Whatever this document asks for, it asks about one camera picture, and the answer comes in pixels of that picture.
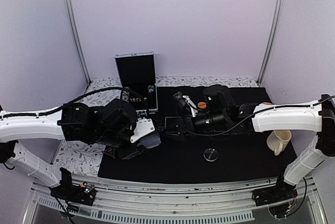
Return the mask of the blue patterned card deck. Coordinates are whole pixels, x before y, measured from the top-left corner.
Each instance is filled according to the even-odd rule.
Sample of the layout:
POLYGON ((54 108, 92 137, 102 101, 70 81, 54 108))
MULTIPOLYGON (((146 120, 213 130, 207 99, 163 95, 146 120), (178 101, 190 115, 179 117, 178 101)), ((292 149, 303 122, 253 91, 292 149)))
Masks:
POLYGON ((161 144, 160 134, 155 133, 155 134, 147 135, 141 138, 138 145, 142 145, 146 149, 152 149, 154 147, 159 146, 160 144, 161 144))

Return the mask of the clear dealer button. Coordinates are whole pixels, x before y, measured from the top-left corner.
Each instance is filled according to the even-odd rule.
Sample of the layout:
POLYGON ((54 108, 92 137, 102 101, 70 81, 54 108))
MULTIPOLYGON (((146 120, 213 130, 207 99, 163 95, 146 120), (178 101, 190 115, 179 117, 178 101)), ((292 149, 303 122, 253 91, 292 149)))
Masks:
POLYGON ((204 151, 204 159, 208 162, 215 162, 218 159, 218 152, 214 148, 208 148, 204 151))

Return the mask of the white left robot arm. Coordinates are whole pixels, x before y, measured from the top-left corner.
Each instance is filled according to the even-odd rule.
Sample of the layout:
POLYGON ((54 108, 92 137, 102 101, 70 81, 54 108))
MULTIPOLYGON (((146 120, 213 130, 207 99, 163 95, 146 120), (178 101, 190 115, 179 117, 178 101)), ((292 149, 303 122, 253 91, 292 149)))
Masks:
POLYGON ((78 190, 71 173, 57 169, 32 154, 20 140, 56 139, 101 144, 137 152, 141 138, 156 132, 153 119, 139 118, 128 102, 114 99, 105 106, 69 103, 52 110, 21 113, 1 111, 1 162, 22 168, 49 188, 57 188, 67 200, 78 190))

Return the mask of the short poker chip stack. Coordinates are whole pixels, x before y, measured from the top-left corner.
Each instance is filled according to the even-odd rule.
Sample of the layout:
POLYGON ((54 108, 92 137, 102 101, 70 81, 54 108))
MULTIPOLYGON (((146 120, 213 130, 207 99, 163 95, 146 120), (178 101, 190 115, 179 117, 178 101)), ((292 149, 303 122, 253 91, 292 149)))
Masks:
POLYGON ((155 92, 155 86, 154 85, 149 85, 147 87, 147 93, 150 94, 150 93, 153 93, 155 92))

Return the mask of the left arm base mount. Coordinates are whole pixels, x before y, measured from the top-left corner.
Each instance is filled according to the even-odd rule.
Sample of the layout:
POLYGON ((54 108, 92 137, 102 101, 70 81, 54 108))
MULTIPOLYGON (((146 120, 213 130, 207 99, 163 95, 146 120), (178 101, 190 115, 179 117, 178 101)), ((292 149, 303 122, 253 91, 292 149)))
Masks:
POLYGON ((49 188, 51 196, 65 200, 67 203, 78 203, 81 205, 93 206, 96 189, 94 184, 82 182, 80 185, 72 183, 71 172, 65 168, 60 168, 60 185, 49 188))

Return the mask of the orange big blind button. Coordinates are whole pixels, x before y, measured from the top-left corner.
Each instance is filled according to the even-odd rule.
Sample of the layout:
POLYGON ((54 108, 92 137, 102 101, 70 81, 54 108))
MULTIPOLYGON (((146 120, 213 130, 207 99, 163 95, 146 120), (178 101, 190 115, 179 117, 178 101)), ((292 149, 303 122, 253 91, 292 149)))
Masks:
POLYGON ((207 108, 207 103, 206 102, 198 102, 197 107, 199 109, 206 109, 207 108))

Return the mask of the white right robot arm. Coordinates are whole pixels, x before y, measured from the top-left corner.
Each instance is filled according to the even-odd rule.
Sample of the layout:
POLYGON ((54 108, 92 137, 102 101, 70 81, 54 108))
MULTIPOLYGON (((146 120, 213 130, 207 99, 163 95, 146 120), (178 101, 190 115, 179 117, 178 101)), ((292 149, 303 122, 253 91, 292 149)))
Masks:
POLYGON ((283 200, 307 174, 334 156, 334 106, 325 97, 296 105, 272 105, 264 88, 231 88, 237 105, 232 123, 213 124, 201 111, 200 126, 184 129, 178 123, 190 116, 180 108, 176 92, 194 103, 205 101, 204 88, 161 87, 159 114, 169 118, 171 136, 163 134, 169 151, 173 184, 245 181, 277 176, 271 188, 275 201, 283 200))

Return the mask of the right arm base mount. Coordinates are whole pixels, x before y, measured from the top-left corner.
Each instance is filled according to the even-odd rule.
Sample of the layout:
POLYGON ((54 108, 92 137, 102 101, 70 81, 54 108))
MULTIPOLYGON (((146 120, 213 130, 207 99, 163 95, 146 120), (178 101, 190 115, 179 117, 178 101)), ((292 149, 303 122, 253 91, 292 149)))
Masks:
POLYGON ((256 206, 263 206, 283 200, 293 199, 297 196, 296 185, 284 182, 283 177, 278 177, 274 186, 255 189, 252 199, 256 206))

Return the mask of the long poker chip stack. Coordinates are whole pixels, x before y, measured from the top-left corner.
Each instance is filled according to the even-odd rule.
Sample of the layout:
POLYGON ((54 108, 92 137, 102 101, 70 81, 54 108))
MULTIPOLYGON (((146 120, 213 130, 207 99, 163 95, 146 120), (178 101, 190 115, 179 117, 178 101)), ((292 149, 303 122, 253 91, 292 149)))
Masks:
POLYGON ((121 91, 121 100, 128 103, 129 98, 130 98, 130 88, 124 87, 121 91))

